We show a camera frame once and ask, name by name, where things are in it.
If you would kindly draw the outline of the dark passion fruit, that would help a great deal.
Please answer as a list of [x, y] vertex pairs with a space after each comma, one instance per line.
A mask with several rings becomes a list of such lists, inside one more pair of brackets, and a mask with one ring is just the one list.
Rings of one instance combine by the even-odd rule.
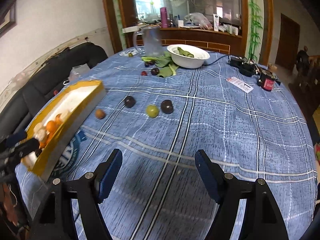
[[124, 99], [124, 105], [125, 105], [127, 108], [132, 108], [135, 104], [136, 104], [136, 100], [135, 100], [135, 98], [132, 97], [132, 96], [127, 96], [127, 97]]
[[164, 100], [161, 103], [161, 110], [165, 114], [170, 114], [174, 111], [174, 107], [171, 100]]

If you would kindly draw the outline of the clear plastic pitcher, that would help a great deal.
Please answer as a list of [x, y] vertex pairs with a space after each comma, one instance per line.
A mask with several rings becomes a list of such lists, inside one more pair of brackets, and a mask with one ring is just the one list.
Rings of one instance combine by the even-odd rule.
[[[137, 37], [141, 36], [143, 40], [143, 47], [140, 48], [137, 44]], [[164, 53], [162, 47], [160, 27], [147, 26], [141, 28], [140, 31], [133, 33], [133, 45], [139, 52], [140, 56], [159, 57]]]

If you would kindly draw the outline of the wooden cabinet with mirror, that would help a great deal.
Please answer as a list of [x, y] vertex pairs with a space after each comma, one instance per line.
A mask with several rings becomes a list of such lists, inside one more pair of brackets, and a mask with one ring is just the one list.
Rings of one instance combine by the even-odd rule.
[[[184, 42], [267, 64], [272, 40], [273, 0], [103, 0], [112, 48], [133, 45], [139, 24], [161, 28], [164, 45]], [[160, 8], [166, 7], [168, 27], [162, 28]], [[185, 25], [184, 17], [200, 12], [213, 30]]]

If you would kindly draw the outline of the black power adapter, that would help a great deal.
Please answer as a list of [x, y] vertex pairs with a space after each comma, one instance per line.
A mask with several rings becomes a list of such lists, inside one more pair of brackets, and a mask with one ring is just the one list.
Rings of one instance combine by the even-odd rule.
[[245, 57], [231, 56], [228, 61], [229, 65], [238, 68], [239, 72], [247, 77], [258, 75], [260, 70], [253, 59], [246, 59]]

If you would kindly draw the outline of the small beige cylinder piece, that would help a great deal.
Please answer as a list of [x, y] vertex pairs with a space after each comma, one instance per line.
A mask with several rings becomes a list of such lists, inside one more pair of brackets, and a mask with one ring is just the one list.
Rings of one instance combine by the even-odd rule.
[[41, 129], [37, 133], [35, 133], [35, 138], [39, 142], [46, 140], [47, 137], [48, 137], [48, 133], [46, 129]]

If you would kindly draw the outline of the black leather sofa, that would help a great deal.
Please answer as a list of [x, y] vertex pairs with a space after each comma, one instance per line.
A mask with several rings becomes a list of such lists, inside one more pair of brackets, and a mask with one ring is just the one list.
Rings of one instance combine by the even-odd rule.
[[49, 58], [44, 67], [20, 88], [1, 111], [1, 137], [25, 129], [40, 109], [60, 91], [72, 68], [90, 69], [107, 59], [102, 47], [85, 42]]

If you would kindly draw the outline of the large beige cylinder piece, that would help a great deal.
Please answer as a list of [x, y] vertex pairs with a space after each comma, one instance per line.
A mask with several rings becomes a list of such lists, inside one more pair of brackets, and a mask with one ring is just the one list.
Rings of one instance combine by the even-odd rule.
[[65, 122], [69, 117], [69, 115], [70, 115], [70, 111], [68, 109], [65, 109], [59, 116], [60, 121]]

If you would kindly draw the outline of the plastic bag on cabinet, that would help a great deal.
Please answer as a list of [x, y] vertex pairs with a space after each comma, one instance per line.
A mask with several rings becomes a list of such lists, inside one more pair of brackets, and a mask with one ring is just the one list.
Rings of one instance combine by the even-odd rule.
[[185, 25], [190, 25], [190, 26], [197, 26], [200, 27], [201, 29], [206, 29], [206, 30], [213, 30], [213, 26], [200, 12], [193, 12], [184, 17], [184, 22]]

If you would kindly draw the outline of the orange mandarin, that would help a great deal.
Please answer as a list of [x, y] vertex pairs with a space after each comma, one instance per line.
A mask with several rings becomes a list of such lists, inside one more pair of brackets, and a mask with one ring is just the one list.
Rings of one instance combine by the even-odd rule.
[[51, 137], [50, 135], [48, 135], [48, 137], [46, 138], [46, 140], [40, 142], [39, 148], [40, 148], [40, 149], [45, 148], [45, 147], [47, 146], [47, 144], [51, 141], [51, 138], [52, 138], [52, 137]]
[[58, 125], [55, 121], [53, 120], [50, 120], [47, 122], [46, 124], [46, 130], [49, 132], [49, 133], [55, 133], [56, 130], [58, 128]]
[[56, 117], [55, 117], [55, 123], [57, 124], [57, 126], [60, 126], [63, 121], [61, 119], [61, 114], [58, 114]]

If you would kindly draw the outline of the dark plum far right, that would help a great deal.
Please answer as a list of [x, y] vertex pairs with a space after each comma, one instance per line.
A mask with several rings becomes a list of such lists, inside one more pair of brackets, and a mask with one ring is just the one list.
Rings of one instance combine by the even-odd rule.
[[159, 69], [158, 68], [152, 68], [151, 74], [152, 75], [158, 75], [159, 74]]

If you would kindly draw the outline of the brown kiwi fruit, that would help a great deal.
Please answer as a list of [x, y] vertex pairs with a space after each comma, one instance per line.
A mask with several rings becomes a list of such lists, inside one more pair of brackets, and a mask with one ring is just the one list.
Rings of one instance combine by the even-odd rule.
[[95, 111], [95, 117], [96, 117], [97, 119], [104, 119], [105, 116], [106, 116], [106, 113], [105, 113], [102, 109], [97, 109], [97, 110]]

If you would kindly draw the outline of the green jujube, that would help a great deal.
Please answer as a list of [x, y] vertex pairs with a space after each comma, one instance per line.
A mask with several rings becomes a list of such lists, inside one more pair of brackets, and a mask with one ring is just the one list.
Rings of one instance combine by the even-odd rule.
[[148, 105], [146, 108], [146, 114], [150, 118], [155, 118], [159, 115], [159, 109], [156, 105]]

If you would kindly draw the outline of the framed wall picture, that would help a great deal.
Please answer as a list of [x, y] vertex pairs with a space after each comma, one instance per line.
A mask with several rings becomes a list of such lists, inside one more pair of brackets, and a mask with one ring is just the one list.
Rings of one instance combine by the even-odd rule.
[[0, 37], [6, 34], [16, 24], [16, 3], [7, 12], [6, 16], [1, 20]]

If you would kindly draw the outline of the clear plastic bag on sofa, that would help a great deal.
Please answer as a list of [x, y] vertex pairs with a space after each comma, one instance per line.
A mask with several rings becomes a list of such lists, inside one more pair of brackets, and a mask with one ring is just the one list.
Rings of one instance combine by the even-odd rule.
[[71, 72], [69, 74], [69, 81], [74, 81], [80, 77], [82, 77], [84, 74], [86, 74], [90, 70], [89, 66], [87, 64], [83, 64], [80, 66], [73, 67], [71, 69]]

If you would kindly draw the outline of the dark plum far left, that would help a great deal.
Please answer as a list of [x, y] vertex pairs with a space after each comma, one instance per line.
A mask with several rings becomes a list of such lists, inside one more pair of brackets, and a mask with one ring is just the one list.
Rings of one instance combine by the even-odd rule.
[[144, 65], [145, 65], [146, 67], [153, 66], [154, 64], [155, 64], [155, 61], [145, 61], [145, 62], [144, 62]]

